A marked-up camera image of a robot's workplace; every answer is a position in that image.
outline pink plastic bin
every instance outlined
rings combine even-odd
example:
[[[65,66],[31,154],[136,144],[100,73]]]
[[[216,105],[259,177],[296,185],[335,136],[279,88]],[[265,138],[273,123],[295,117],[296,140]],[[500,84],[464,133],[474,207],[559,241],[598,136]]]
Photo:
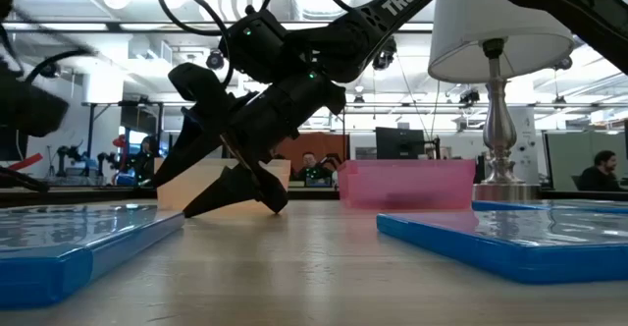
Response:
[[[471,209],[473,160],[349,160],[339,168],[345,207]]]

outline office desk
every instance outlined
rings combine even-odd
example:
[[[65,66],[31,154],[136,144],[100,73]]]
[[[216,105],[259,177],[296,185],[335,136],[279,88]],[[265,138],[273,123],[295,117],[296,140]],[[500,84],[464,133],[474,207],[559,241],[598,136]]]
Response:
[[[378,235],[370,212],[219,210],[66,302],[0,324],[625,325],[628,283],[524,286]]]

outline ceiling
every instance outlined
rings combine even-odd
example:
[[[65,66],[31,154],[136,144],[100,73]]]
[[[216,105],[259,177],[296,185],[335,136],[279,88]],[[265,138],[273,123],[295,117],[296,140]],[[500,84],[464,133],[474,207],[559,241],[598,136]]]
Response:
[[[192,1],[168,1],[174,5],[181,5],[174,10],[181,20],[206,22],[206,19],[199,12],[199,8]],[[227,22],[233,22],[241,14],[242,6],[245,4],[259,3],[259,0],[207,1]],[[371,0],[351,0],[351,5],[361,5],[369,1]],[[326,6],[325,8],[321,7],[326,10],[318,11],[321,12],[318,13],[315,11],[317,4],[309,6],[299,0],[272,0],[270,10],[278,20],[286,23],[321,23],[332,19],[329,15],[337,13],[325,1],[320,0],[317,3],[320,6]],[[210,49],[216,48],[218,44],[218,37],[172,32],[163,25],[154,24],[168,22],[156,0],[20,0],[17,5],[34,19],[43,23],[64,22],[68,37],[74,41],[90,44],[107,56],[106,62],[83,58],[69,61],[67,66],[78,72],[88,73],[94,67],[102,66],[103,62],[111,62],[129,74],[125,84],[125,94],[146,94],[155,100],[173,101],[179,99],[166,77],[168,71],[173,65],[190,60],[190,55],[196,56],[196,62],[204,63]],[[434,3],[418,13],[411,20],[411,23],[416,26],[431,28],[433,21]],[[134,33],[118,35],[85,33],[90,27],[94,27],[94,31],[97,31],[101,23],[133,24]],[[80,30],[80,33],[71,33],[71,29],[68,27],[76,27],[74,30]],[[155,30],[156,28],[161,28],[163,32],[158,32]],[[21,34],[19,38],[22,41],[22,45],[19,47],[20,52],[25,55],[41,53],[41,48],[47,47],[52,50],[65,47],[54,38],[37,36],[36,34]],[[397,54],[395,60],[386,70],[374,71],[372,67],[369,67],[356,81],[345,84],[349,100],[352,100],[355,89],[358,88],[363,89],[361,92],[367,102],[416,100],[426,103],[435,101],[445,103],[448,100],[456,102],[459,93],[469,86],[482,88],[476,84],[438,82],[427,75],[432,42],[430,33],[403,33],[396,35],[395,40]],[[159,50],[162,50],[161,45],[165,43],[172,48],[174,55],[173,59],[169,60],[172,62],[161,62],[163,60],[151,61],[150,59],[135,57],[132,52],[126,55],[108,53],[107,50],[116,43],[130,45],[131,50],[137,45],[149,44],[149,48],[154,49],[157,54],[160,53]],[[517,80],[532,84],[533,90],[524,94],[524,101],[522,101],[521,96],[509,94],[509,101],[551,102],[558,93],[565,95],[568,102],[591,103],[623,99],[621,96],[628,95],[628,79],[589,46],[583,45],[577,48],[571,57],[574,66],[568,71],[543,70]],[[226,68],[219,71],[218,76],[223,77],[225,72]],[[233,87],[234,91],[263,89],[263,86],[243,75],[235,75],[230,86]],[[384,110],[384,112],[386,111],[403,113],[403,111],[394,108]],[[570,116],[571,119],[575,119],[583,115],[578,112],[571,112]]]

